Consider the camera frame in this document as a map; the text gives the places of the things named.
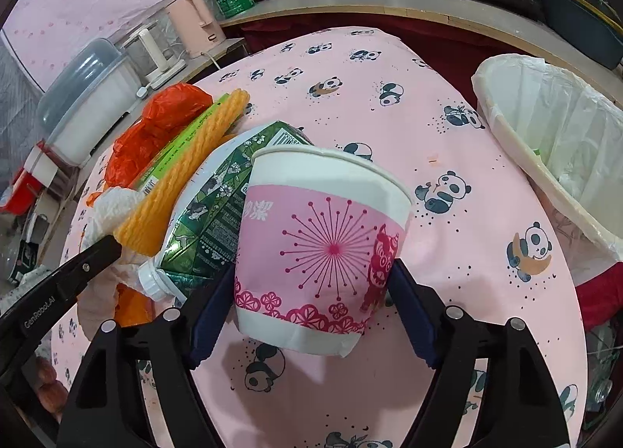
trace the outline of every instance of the white plastic bag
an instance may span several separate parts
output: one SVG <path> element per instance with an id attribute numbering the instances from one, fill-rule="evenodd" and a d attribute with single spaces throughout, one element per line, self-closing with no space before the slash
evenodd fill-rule
<path id="1" fill-rule="evenodd" d="M 623 261 L 623 111 L 541 58 L 494 56 L 472 83 L 496 139 L 538 187 L 575 285 Z"/>
<path id="2" fill-rule="evenodd" d="M 109 188 L 100 195 L 93 204 L 93 216 L 86 223 L 80 251 L 92 246 L 104 235 L 112 234 L 143 198 L 142 192 L 119 187 Z M 121 257 L 89 281 L 78 296 L 78 321 L 89 341 L 103 321 L 114 317 L 118 283 L 143 293 L 137 270 L 146 260 L 146 256 L 123 248 Z M 170 298 L 166 301 L 168 305 L 172 302 Z"/>

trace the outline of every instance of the cup rim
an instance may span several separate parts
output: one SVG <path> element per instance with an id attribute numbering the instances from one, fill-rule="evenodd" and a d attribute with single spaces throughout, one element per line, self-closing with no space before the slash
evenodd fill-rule
<path id="1" fill-rule="evenodd" d="M 267 146 L 265 148 L 258 149 L 253 154 L 253 157 L 251 157 L 251 165 L 253 165 L 255 163 L 255 159 L 260 156 L 268 155 L 270 153 L 287 152 L 308 153 L 311 155 L 327 156 L 330 158 L 337 158 L 339 160 L 345 160 L 346 162 L 354 163 L 355 165 L 368 169 L 375 174 L 379 174 L 380 176 L 387 179 L 389 182 L 396 185 L 406 195 L 411 205 L 413 205 L 413 203 L 415 202 L 407 187 L 403 183 L 398 181 L 398 179 L 396 179 L 393 174 L 390 174 L 385 169 L 376 166 L 374 163 L 370 162 L 370 160 L 364 160 L 351 153 L 344 153 L 343 151 L 336 151 L 335 149 L 319 148 L 310 144 L 285 144 L 282 146 Z"/>

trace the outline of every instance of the paper cup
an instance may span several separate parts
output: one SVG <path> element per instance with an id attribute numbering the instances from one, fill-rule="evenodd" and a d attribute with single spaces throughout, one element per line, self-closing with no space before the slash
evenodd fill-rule
<path id="1" fill-rule="evenodd" d="M 253 156 L 236 258 L 241 333 L 346 356 L 385 297 L 412 199 L 354 155 L 273 146 Z"/>

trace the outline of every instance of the orange plastic bag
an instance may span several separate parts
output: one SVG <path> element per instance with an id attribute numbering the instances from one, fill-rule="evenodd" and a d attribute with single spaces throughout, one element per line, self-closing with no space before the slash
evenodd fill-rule
<path id="1" fill-rule="evenodd" d="M 155 94 L 144 107 L 141 120 L 114 141 L 106 184 L 127 188 L 158 151 L 212 104 L 210 95 L 186 83 Z"/>
<path id="2" fill-rule="evenodd" d="M 155 318 L 152 299 L 132 288 L 119 283 L 117 285 L 119 301 L 114 309 L 114 320 L 122 327 L 149 323 Z"/>

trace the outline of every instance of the trash bin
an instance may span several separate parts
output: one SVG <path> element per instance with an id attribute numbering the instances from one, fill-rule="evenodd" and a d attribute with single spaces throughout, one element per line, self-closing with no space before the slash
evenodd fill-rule
<path id="1" fill-rule="evenodd" d="M 623 261 L 623 111 L 541 58 L 488 58 L 472 83 L 491 131 L 530 177 L 575 285 Z"/>

